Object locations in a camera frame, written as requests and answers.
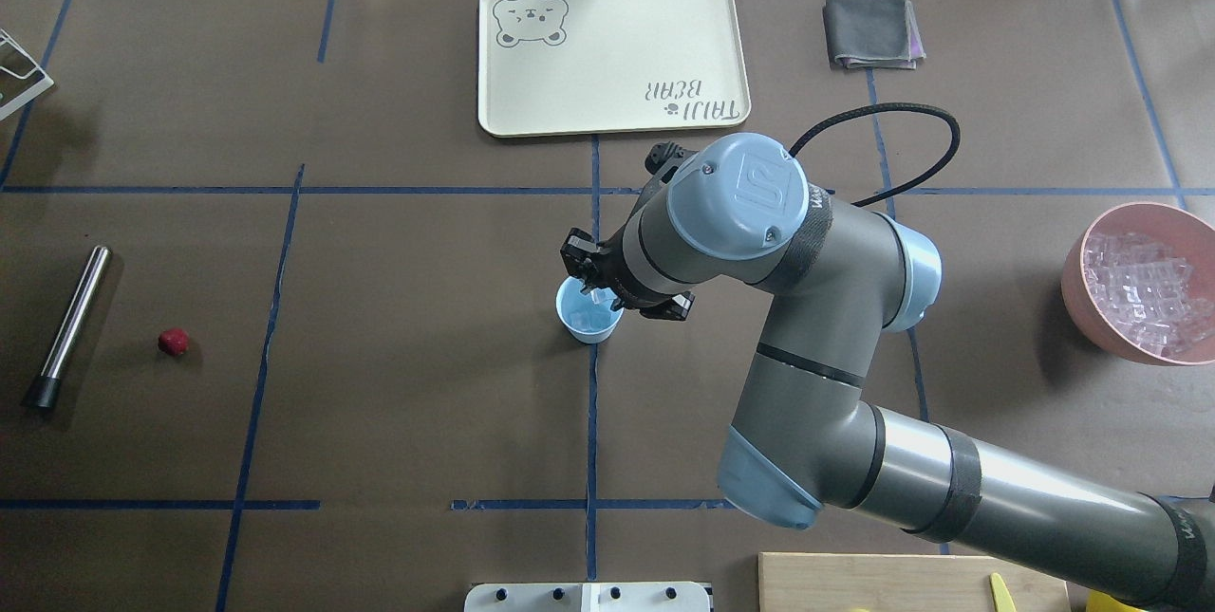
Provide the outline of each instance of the bear illustration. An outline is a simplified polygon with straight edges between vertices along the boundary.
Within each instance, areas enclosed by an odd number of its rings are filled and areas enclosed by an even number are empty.
[[[498,19],[498,45],[513,49],[519,41],[546,41],[559,46],[565,41],[565,15],[570,4],[564,0],[501,0],[493,4]]]

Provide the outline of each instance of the white tray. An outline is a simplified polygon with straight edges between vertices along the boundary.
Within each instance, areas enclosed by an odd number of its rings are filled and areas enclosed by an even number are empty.
[[[480,0],[477,119],[495,136],[738,126],[750,112],[734,0]]]
[[[0,119],[55,85],[30,53],[0,28]]]

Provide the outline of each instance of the light blue plastic cup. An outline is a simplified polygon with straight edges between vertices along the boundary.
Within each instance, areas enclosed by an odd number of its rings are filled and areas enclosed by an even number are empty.
[[[595,298],[603,301],[595,304]],[[565,278],[556,290],[556,317],[582,344],[599,344],[611,336],[625,310],[612,311],[616,300],[611,290],[595,290],[595,296],[582,293],[582,280]]]

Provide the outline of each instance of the ur logo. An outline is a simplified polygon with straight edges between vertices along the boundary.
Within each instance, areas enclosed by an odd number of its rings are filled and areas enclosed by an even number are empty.
[[[789,178],[790,171],[784,163],[759,154],[746,154],[734,198],[763,210],[784,210]]]
[[[1198,538],[1198,536],[1194,534],[1194,523],[1189,521],[1189,515],[1186,515],[1183,512],[1177,515],[1177,531],[1180,531],[1185,536],[1186,540],[1193,540]]]

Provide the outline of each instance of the yellow knife handle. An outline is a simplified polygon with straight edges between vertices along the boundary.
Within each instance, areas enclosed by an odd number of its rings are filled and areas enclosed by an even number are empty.
[[[999,573],[991,573],[991,599],[995,600],[995,612],[1017,612],[1017,607],[1012,604],[1012,594],[1008,593],[1008,586],[1004,583],[1004,577]]]

